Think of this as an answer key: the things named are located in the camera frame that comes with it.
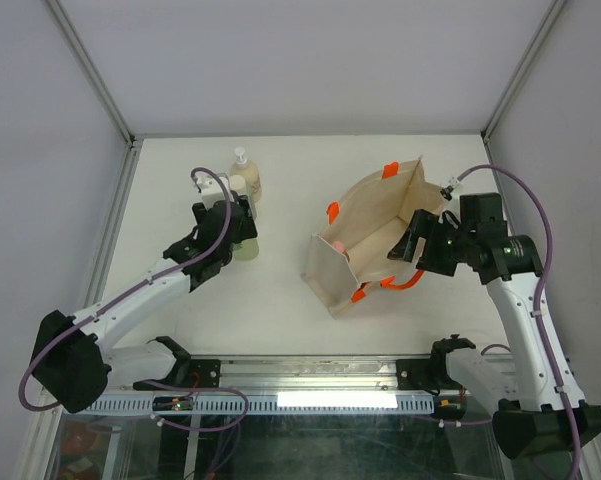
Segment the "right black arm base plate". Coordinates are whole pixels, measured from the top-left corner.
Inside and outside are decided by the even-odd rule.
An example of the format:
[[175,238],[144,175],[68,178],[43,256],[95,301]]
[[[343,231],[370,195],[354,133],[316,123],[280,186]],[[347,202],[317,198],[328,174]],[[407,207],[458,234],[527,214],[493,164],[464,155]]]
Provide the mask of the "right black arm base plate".
[[429,358],[400,358],[395,361],[398,389],[422,390],[438,394],[442,390],[459,390],[461,384],[454,381],[446,367]]

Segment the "cream pump lotion bottle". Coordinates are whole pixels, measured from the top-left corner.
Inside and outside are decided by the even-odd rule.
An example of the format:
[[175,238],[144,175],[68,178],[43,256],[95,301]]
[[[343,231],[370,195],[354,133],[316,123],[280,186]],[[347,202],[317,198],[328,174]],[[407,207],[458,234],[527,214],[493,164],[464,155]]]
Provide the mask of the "cream pump lotion bottle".
[[248,187],[251,198],[259,202],[262,197],[260,172],[257,165],[248,158],[244,147],[234,149],[235,160],[231,165],[231,175],[241,176]]

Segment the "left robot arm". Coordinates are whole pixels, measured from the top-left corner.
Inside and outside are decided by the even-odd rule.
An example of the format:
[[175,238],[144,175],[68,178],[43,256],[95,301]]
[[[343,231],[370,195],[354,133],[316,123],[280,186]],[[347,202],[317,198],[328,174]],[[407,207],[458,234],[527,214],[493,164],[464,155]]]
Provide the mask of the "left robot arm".
[[237,196],[192,207],[196,224],[138,284],[108,300],[65,315],[59,310],[40,323],[27,374],[70,413],[79,413],[109,387],[148,390],[194,385],[197,370],[189,352],[168,336],[136,347],[118,342],[153,313],[218,275],[235,246],[256,238],[249,202]]

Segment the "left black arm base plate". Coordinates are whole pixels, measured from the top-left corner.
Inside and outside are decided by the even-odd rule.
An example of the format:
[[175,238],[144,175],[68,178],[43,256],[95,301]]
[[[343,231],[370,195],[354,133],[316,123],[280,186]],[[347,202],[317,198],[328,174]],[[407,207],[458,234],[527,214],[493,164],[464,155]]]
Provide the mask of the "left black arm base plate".
[[191,358],[178,360],[166,377],[155,382],[175,388],[214,388],[219,386],[221,361],[219,359]]

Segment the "beige canvas bag orange handles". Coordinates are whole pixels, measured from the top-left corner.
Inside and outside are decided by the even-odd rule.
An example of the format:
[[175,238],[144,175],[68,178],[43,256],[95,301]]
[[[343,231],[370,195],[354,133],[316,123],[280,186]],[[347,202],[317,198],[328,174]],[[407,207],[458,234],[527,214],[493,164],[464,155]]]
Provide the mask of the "beige canvas bag orange handles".
[[[425,179],[420,158],[392,162],[354,184],[326,209],[309,241],[302,279],[336,318],[377,289],[406,290],[422,274],[413,263],[389,260],[413,213],[439,213],[440,187]],[[344,254],[332,244],[344,244]]]

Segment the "yellow bottle beige round cap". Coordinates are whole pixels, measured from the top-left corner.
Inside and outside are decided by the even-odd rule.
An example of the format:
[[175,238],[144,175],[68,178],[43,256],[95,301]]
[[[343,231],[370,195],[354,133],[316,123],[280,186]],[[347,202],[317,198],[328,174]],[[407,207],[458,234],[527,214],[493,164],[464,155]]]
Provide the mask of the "yellow bottle beige round cap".
[[251,190],[246,180],[240,175],[231,175],[229,177],[229,185],[232,192],[238,197],[246,197],[252,199]]

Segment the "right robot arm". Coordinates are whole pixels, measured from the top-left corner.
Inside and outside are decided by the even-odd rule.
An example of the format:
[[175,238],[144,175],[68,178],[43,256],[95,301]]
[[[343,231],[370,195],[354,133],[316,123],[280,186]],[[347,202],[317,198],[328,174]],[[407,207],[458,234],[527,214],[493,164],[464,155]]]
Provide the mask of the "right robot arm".
[[507,376],[476,345],[457,334],[433,343],[408,372],[425,390],[466,388],[489,412],[500,450],[509,459],[575,453],[601,433],[601,406],[591,405],[564,356],[543,293],[544,269],[533,240],[512,236],[497,193],[462,195],[459,211],[416,210],[388,254],[418,270],[453,276],[469,266],[502,322],[514,363]]

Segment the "green bottle beige cap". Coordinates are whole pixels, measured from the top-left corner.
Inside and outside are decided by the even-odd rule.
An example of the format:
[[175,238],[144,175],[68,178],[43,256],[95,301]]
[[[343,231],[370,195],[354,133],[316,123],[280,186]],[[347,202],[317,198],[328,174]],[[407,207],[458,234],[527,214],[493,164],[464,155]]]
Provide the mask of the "green bottle beige cap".
[[250,261],[259,255],[259,245],[256,238],[245,239],[233,246],[233,257],[239,261]]

